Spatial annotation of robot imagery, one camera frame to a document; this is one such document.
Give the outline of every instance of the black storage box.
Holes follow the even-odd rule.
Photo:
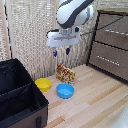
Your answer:
[[[0,128],[43,128],[48,104],[18,59],[0,62]]]

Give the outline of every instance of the wood laminate floor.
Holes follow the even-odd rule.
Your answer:
[[[49,101],[48,125],[45,128],[110,128],[128,102],[128,86],[89,66],[76,72],[70,99],[61,99],[55,75],[48,77],[52,85],[43,93]]]

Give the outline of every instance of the white robot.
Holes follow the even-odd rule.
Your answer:
[[[70,52],[72,45],[77,44],[80,39],[79,25],[89,22],[93,17],[93,7],[90,5],[95,0],[60,0],[56,20],[60,29],[51,30],[47,33],[47,46],[56,47],[69,46],[66,54]]]

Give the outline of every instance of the handle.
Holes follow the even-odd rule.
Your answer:
[[[41,128],[41,124],[42,124],[42,117],[38,117],[36,119],[36,128]]]
[[[115,32],[115,31],[112,31],[112,30],[105,30],[105,31],[106,31],[106,32],[111,32],[111,33],[116,33],[116,34],[128,36],[127,33],[120,33],[120,32]]]
[[[102,60],[105,60],[105,61],[107,61],[107,62],[110,62],[110,63],[112,63],[112,64],[115,64],[115,65],[117,65],[117,66],[120,66],[120,64],[117,62],[117,63],[115,63],[115,62],[113,62],[113,61],[111,61],[111,60],[108,60],[108,59],[106,59],[106,58],[104,58],[104,57],[101,57],[101,56],[96,56],[97,58],[100,58],[100,59],[102,59]]]

